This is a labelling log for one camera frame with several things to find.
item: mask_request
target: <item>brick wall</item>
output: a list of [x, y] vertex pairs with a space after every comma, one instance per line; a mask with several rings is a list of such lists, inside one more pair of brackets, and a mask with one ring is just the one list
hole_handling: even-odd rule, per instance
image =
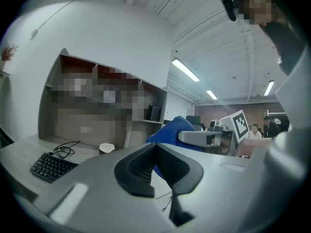
[[258, 124], [263, 130], [264, 113], [269, 112], [284, 112], [279, 103], [253, 103], [253, 104], [234, 104], [234, 105], [208, 105], [196, 106], [195, 116], [201, 116], [201, 123], [209, 126], [212, 120], [226, 117], [239, 110], [243, 110], [248, 125]]

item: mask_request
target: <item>white ceiling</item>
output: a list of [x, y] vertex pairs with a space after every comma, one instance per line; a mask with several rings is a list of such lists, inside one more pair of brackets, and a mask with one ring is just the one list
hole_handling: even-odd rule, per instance
[[[42, 1], [32, 0], [31, 6]], [[200, 81], [171, 64], [170, 91], [198, 105], [276, 101], [273, 94], [286, 76], [272, 42], [258, 26], [230, 21], [220, 0], [121, 1], [146, 8], [175, 27], [171, 57], [181, 60]], [[270, 80], [275, 85], [264, 97]]]

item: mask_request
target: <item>blue cloth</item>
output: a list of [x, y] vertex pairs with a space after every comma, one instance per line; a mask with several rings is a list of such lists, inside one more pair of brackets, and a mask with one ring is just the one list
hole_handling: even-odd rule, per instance
[[[186, 119], [184, 119], [182, 116], [177, 116], [173, 119], [173, 121], [169, 122], [157, 133], [149, 136], [146, 142], [169, 143], [178, 147], [194, 151], [202, 151], [201, 148], [198, 146], [190, 145], [179, 141], [178, 133], [180, 131], [195, 131], [195, 130], [194, 127]], [[154, 170], [161, 178], [163, 178], [157, 165], [155, 166]]]

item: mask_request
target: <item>white wall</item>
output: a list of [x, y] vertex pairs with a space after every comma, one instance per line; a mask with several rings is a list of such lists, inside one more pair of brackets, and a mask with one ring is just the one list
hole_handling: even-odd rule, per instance
[[166, 111], [164, 116], [165, 120], [172, 121], [174, 117], [177, 116], [182, 116], [186, 118], [186, 116], [193, 115], [194, 105], [174, 93], [168, 93]]
[[19, 45], [12, 61], [5, 65], [5, 71], [12, 75], [9, 93], [0, 94], [6, 97], [0, 125], [15, 141], [37, 133], [43, 86], [62, 48], [157, 86], [166, 85], [173, 40], [173, 27], [167, 22], [117, 0], [77, 0], [54, 15], [30, 40], [34, 29], [68, 3], [59, 1], [46, 2], [23, 14], [4, 37]]

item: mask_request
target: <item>cabinet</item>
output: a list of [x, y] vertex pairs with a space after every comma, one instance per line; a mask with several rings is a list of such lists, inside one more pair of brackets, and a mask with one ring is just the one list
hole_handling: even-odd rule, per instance
[[[43, 87], [38, 137], [94, 149], [142, 144], [162, 127], [166, 99], [160, 87], [62, 49]], [[161, 108], [159, 122], [146, 120], [149, 105]]]

